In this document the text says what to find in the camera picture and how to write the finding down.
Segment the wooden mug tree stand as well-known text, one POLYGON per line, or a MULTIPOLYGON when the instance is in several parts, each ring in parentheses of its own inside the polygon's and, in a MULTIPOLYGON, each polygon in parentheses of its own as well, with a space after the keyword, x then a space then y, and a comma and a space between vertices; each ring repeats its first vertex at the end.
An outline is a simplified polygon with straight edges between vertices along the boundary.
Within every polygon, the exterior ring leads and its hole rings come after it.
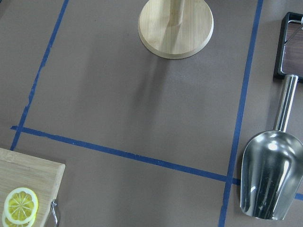
POLYGON ((153 54, 184 59, 210 41, 214 17, 204 0, 149 0, 138 19, 141 42, 153 54))

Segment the steel scoop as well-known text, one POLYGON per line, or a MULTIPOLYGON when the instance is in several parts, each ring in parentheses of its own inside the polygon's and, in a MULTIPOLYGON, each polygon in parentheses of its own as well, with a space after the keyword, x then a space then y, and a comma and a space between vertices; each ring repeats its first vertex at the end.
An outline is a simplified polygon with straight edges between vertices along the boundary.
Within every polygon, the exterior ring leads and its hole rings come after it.
POLYGON ((273 129, 244 149, 240 208, 248 216, 283 220, 303 179, 303 144, 286 133, 297 82, 297 75, 285 76, 273 129))

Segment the bamboo cutting board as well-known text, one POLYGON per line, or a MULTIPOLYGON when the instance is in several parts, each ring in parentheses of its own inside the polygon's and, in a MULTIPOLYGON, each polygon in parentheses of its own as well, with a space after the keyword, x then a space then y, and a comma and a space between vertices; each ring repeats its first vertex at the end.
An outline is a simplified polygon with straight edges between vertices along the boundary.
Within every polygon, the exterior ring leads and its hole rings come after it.
POLYGON ((57 198, 65 164, 0 149, 0 212, 7 195, 14 189, 26 187, 35 192, 39 206, 35 227, 43 227, 51 212, 51 202, 57 198))

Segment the black framed tray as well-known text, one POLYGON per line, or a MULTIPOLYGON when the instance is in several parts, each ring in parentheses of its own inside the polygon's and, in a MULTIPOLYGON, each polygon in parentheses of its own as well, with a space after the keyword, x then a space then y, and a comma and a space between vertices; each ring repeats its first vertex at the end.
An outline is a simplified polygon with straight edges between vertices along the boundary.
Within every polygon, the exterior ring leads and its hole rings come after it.
POLYGON ((274 78, 297 75, 303 82, 303 15, 288 12, 282 19, 274 78))

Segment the lemon slice top pair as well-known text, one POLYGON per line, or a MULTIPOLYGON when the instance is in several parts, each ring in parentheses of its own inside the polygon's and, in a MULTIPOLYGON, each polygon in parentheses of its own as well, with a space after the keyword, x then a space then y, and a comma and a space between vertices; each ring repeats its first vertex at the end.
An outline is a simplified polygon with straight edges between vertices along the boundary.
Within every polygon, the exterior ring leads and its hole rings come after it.
POLYGON ((12 190, 4 201, 4 214, 14 224, 25 224, 37 214, 39 202, 35 192, 26 187, 12 190))

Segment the lemon slice under pair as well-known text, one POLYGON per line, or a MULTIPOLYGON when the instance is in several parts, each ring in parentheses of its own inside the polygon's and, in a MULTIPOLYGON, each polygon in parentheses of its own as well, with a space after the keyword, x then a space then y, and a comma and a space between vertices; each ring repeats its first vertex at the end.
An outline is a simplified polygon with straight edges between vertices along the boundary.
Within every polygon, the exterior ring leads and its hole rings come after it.
POLYGON ((14 224, 7 219, 4 213, 2 214, 2 225, 4 227, 32 227, 35 220, 36 220, 36 216, 34 216, 29 222, 25 224, 14 224))

